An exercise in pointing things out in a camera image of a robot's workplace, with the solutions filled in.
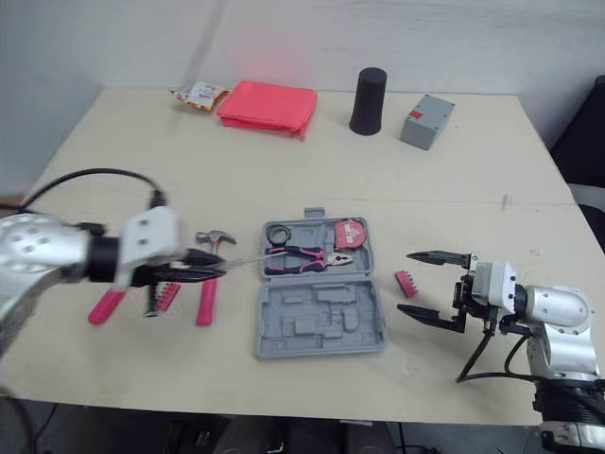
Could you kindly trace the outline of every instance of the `red cloth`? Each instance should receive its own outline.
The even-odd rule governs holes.
[[[318,95],[308,88],[240,82],[216,114],[225,126],[289,131],[304,140]]]

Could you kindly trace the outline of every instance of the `hammer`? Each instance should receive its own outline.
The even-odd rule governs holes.
[[[221,230],[211,230],[210,232],[197,232],[196,242],[197,243],[209,243],[212,242],[212,253],[216,255],[218,252],[218,245],[222,241],[227,241],[231,244],[237,244],[235,238],[231,235],[226,234]],[[201,288],[201,296],[199,298],[199,312],[198,319],[196,321],[197,326],[209,326],[212,324],[213,313],[215,310],[215,296],[216,296],[216,279],[205,281]]]

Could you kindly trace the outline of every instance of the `white wall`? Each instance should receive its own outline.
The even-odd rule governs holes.
[[[604,44],[602,0],[0,0],[0,195],[31,186],[102,86],[353,90],[376,65],[391,91],[518,94],[550,144]]]

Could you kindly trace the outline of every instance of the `beige table surface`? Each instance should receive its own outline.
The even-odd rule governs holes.
[[[149,410],[299,415],[479,424],[533,424],[533,387],[511,380],[454,383],[480,340],[440,331],[396,309],[392,277],[409,270],[418,304],[453,313],[461,269],[406,259],[416,251],[475,251],[508,259],[525,284],[582,288],[597,310],[594,340],[605,351],[605,260],[514,96],[443,95],[457,104],[439,142],[423,151],[398,141],[418,94],[389,94],[383,129],[347,128],[353,94],[320,93],[307,139],[219,126],[214,115],[175,104],[165,90],[106,90],[63,144],[40,183],[92,166],[136,169],[157,179],[193,244],[220,228],[258,252],[261,226],[296,219],[305,206],[363,216],[372,273],[387,316],[380,354],[259,360],[254,354],[258,268],[221,280],[216,322],[196,327],[199,286],[185,286],[172,317],[144,319],[145,293],[103,326],[86,321],[106,285],[47,291],[5,357],[0,379],[23,397]],[[114,234],[145,209],[147,189],[117,177],[62,186],[36,206],[65,220],[107,222]],[[476,369],[499,370],[514,336],[498,336]],[[515,367],[527,370],[520,355]]]

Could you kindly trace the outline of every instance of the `plastic tool case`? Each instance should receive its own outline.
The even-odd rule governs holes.
[[[270,249],[267,232],[275,225],[287,227],[287,246],[322,247],[332,253],[335,224],[323,208],[307,208],[304,220],[268,222],[263,229],[262,250]],[[373,268],[368,223],[367,238],[354,251],[354,262],[327,267],[325,271],[267,275],[266,267],[299,267],[308,259],[291,255],[266,258],[261,272],[268,281],[261,287],[258,338],[259,358],[378,352],[387,346],[385,315],[378,288],[368,276]]]

